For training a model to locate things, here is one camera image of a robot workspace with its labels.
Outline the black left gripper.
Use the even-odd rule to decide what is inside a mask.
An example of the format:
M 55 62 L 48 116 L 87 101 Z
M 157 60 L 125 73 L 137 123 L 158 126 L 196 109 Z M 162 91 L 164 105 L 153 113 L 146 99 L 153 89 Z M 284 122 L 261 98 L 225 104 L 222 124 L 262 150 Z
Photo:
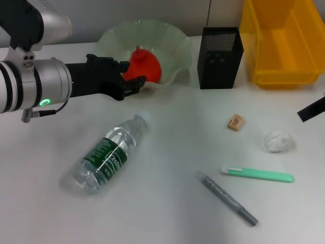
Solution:
M 94 54 L 86 57 L 86 63 L 66 64 L 73 83 L 71 97 L 104 94 L 122 101 L 124 96 L 138 94 L 147 81 L 146 76 L 138 76 L 124 83 L 121 73 L 128 71 L 129 61 Z

